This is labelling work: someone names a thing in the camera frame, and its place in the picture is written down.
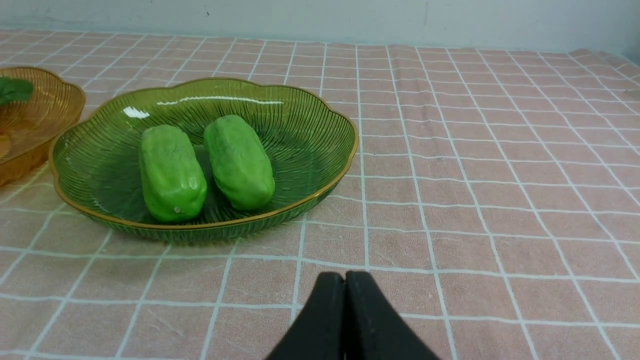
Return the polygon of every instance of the papaya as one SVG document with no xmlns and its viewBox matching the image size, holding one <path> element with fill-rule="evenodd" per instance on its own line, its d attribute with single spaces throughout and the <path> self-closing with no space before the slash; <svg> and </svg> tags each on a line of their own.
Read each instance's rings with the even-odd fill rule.
<svg viewBox="0 0 640 360">
<path fill-rule="evenodd" d="M 207 180 L 189 136 L 171 125 L 142 133 L 138 160 L 149 213 L 161 222 L 198 216 L 207 197 Z"/>
<path fill-rule="evenodd" d="M 231 206 L 238 210 L 264 207 L 275 193 L 271 160 L 251 125 L 226 115 L 204 130 L 213 178 Z"/>
</svg>

